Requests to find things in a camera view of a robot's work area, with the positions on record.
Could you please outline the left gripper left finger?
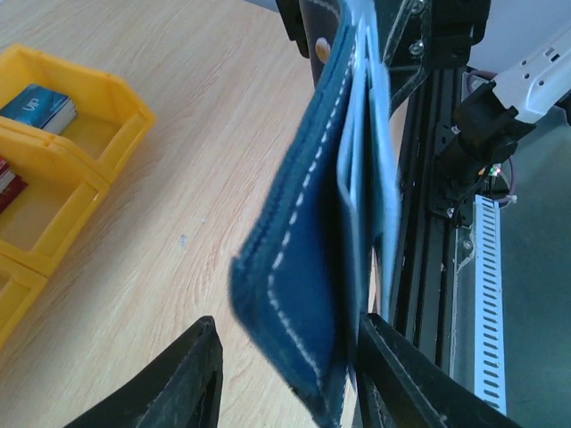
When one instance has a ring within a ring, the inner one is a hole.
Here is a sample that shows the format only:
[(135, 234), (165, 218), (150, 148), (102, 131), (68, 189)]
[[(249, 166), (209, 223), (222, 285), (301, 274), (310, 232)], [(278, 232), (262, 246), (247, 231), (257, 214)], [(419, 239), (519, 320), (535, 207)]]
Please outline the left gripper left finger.
[(113, 394), (69, 427), (216, 427), (222, 346), (214, 318), (204, 316)]

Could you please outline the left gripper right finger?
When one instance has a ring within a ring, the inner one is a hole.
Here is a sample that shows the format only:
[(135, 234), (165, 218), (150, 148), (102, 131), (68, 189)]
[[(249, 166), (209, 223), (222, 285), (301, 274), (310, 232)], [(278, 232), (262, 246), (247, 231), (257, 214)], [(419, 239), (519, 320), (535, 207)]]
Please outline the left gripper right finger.
[(360, 317), (356, 375), (364, 427), (517, 426), (375, 313)]

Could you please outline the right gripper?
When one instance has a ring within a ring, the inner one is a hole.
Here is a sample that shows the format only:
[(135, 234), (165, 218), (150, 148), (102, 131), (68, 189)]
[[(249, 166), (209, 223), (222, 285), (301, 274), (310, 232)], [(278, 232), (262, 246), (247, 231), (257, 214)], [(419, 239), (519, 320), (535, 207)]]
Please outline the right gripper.
[(355, 26), (361, 14), (377, 30), (379, 53), (389, 69), (391, 110), (395, 111), (433, 70), (468, 64), (472, 46), (484, 38), (489, 1), (277, 1), (290, 40), (310, 61), (313, 82), (327, 62), (317, 53), (323, 38), (332, 51), (341, 29)]

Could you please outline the blue leather card holder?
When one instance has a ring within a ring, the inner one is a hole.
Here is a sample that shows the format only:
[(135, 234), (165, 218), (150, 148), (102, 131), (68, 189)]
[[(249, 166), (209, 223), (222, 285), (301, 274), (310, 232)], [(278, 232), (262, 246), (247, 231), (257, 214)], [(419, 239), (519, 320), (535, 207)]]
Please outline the blue leather card holder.
[(320, 427), (341, 423), (369, 270), (390, 296), (400, 193), (389, 64), (409, 1), (303, 1), (315, 90), (230, 269), (234, 314)]

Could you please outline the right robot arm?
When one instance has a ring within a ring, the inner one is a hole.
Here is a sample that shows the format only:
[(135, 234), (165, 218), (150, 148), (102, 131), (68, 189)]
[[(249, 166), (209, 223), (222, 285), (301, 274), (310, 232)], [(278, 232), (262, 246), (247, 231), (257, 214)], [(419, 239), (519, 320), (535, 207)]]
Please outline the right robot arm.
[[(464, 65), (484, 36), (487, 1), (280, 1), (288, 36), (313, 63), (313, 76), (336, 68), (350, 47), (352, 91), (339, 156), (360, 173), (366, 144), (377, 154), (380, 205), (396, 211), (396, 164), (385, 149), (388, 121), (432, 70)], [(459, 131), (437, 154), (433, 182), (455, 207), (480, 187), (535, 124), (570, 97), (570, 32), (482, 84), (453, 114)]]

